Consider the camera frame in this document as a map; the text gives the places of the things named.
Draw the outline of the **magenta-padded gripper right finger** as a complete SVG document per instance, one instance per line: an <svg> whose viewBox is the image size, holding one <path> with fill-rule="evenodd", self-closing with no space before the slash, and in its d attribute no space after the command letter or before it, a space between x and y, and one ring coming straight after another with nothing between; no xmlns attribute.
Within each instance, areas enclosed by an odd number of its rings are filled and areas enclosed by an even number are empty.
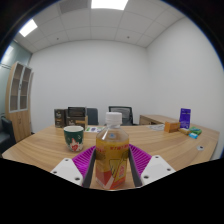
<svg viewBox="0 0 224 224"><path fill-rule="evenodd" d="M134 145L129 145L129 162L136 187L148 185L175 172L160 155L151 156Z"/></svg>

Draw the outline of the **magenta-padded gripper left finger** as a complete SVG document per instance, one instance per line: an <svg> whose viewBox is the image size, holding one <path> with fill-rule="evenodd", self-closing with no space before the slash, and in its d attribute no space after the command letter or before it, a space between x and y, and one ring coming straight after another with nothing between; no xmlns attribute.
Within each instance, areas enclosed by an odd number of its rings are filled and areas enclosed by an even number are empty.
<svg viewBox="0 0 224 224"><path fill-rule="evenodd" d="M92 146L74 158L64 158L51 173L76 185L89 188L92 181L96 157L96 147Z"/></svg>

